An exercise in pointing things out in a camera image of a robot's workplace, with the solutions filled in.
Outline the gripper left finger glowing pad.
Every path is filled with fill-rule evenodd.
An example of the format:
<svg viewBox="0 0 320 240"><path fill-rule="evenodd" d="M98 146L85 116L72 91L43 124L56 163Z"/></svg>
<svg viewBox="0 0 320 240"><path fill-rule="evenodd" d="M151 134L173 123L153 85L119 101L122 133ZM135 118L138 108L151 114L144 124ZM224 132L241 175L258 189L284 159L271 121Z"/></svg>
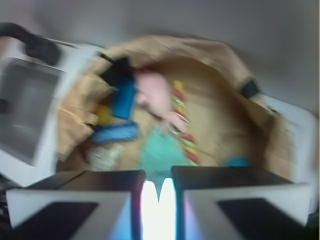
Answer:
<svg viewBox="0 0 320 240"><path fill-rule="evenodd" d="M6 200L12 240L141 240L158 207L142 170L60 172Z"/></svg>

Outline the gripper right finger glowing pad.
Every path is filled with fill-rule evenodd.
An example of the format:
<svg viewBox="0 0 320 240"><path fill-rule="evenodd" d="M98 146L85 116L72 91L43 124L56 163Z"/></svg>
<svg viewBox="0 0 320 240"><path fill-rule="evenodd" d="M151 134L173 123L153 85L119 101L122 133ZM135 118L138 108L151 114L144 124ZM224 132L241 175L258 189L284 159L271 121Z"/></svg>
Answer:
<svg viewBox="0 0 320 240"><path fill-rule="evenodd" d="M311 187L255 167L171 168L176 240L308 240Z"/></svg>

